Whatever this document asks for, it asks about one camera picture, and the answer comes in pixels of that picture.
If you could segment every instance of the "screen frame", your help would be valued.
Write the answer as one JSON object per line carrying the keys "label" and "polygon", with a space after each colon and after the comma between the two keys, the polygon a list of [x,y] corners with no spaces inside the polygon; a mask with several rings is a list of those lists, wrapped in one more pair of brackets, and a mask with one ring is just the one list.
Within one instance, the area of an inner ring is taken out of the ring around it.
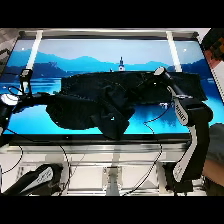
{"label": "screen frame", "polygon": [[[37,31],[22,31],[18,40],[35,40]],[[172,31],[174,41],[196,41],[204,55],[197,32]],[[166,31],[160,30],[105,30],[105,29],[46,29],[43,30],[42,39],[136,39],[136,40],[167,40]],[[126,144],[175,144],[187,143],[190,133],[164,133],[164,134],[124,134],[122,139],[114,141],[102,134],[3,134],[3,141],[10,145],[36,146],[36,145],[126,145]]]}

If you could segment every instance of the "crumpled garment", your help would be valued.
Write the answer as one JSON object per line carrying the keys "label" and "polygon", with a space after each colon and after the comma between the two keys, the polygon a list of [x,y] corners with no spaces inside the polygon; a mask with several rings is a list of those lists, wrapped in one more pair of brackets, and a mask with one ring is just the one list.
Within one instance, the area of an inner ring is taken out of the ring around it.
{"label": "crumpled garment", "polygon": [[[185,92],[206,100],[197,74],[170,72]],[[119,140],[134,114],[135,104],[171,101],[171,94],[153,72],[102,72],[61,79],[61,91],[46,111],[59,127],[84,130],[98,127],[104,136]]]}

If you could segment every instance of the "screen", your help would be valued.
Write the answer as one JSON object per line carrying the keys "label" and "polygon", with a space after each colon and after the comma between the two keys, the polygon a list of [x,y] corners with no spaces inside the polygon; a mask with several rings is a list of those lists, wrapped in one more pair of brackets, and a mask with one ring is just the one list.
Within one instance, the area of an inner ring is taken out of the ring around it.
{"label": "screen", "polygon": [[[20,74],[30,58],[34,40],[18,40],[6,65],[5,72]],[[213,110],[210,125],[224,122],[223,102],[198,42],[175,41],[183,72],[197,73],[208,98],[205,103]],[[123,39],[44,39],[36,54],[31,86],[33,93],[60,91],[62,77],[89,72],[154,71],[164,66],[175,71],[167,40]],[[5,74],[0,79],[0,93],[8,93],[8,86],[20,87],[18,77]],[[143,123],[158,117],[167,104],[136,105],[135,114],[125,134],[150,134]],[[188,133],[171,107],[160,119],[151,122],[155,134]],[[18,134],[101,134],[100,130],[68,130],[58,127],[46,112],[46,106],[34,106],[12,115],[9,129]]]}

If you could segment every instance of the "church tower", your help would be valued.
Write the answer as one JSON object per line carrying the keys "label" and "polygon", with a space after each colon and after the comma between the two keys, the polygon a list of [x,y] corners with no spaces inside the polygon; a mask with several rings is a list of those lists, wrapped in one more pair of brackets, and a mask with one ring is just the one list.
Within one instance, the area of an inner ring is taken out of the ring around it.
{"label": "church tower", "polygon": [[125,71],[125,68],[124,68],[124,62],[122,60],[122,57],[121,57],[121,60],[120,60],[120,65],[119,65],[119,72],[120,71]]}

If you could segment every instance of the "sky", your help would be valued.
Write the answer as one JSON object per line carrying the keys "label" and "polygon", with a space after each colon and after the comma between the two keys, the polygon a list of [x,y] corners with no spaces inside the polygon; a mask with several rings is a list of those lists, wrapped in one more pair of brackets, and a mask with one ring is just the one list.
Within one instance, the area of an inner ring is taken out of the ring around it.
{"label": "sky", "polygon": [[[33,40],[19,40],[14,50],[31,49],[33,42]],[[203,55],[198,43],[175,41],[175,44],[181,63],[193,63],[202,59]],[[102,62],[119,63],[122,56],[124,64],[145,64],[157,61],[173,65],[166,40],[44,39],[41,40],[38,51],[65,59],[89,56]]]}

